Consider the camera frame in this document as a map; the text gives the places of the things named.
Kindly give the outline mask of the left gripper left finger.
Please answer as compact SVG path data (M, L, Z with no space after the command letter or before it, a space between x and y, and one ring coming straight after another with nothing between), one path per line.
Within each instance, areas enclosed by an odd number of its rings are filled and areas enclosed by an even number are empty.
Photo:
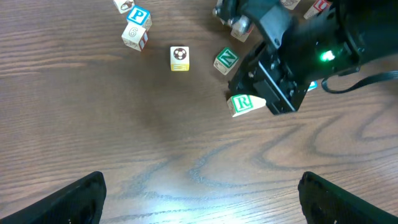
M103 173L92 172L38 202L1 219L2 224L97 224L106 198Z

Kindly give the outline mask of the blue T block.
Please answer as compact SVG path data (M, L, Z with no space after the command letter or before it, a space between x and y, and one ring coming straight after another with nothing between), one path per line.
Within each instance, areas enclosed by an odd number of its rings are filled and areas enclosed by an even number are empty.
M318 84L316 81L312 81L310 86L308 87L308 91L314 90L318 87Z

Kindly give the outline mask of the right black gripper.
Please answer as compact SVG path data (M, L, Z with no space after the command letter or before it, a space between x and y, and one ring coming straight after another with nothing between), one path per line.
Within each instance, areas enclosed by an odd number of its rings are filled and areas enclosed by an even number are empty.
M279 0L221 0L213 14L231 28L247 17L263 38L228 82L230 92L265 99L274 115L298 111L309 85L288 79L289 70L279 52L283 35L297 25L288 9Z

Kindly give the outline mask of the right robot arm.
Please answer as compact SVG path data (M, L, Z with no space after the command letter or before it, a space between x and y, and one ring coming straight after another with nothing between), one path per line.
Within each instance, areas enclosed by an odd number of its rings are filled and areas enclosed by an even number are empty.
M397 2L332 1L300 22L278 0L221 0L213 14L237 30L256 26L263 40L229 82L234 95L265 99L272 114L296 112L311 82L356 73L397 53Z

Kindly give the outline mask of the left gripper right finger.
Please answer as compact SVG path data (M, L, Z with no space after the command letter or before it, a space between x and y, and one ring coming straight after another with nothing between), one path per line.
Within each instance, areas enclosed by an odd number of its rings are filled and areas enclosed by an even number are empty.
M311 224L397 224L397 217L314 174L304 172L298 184L299 200Z

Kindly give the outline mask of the green R block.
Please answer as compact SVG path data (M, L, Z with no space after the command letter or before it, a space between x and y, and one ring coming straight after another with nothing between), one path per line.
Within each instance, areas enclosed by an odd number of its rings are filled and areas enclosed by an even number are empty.
M252 95L234 95L227 100L227 105L231 116L234 118L264 107L266 100Z

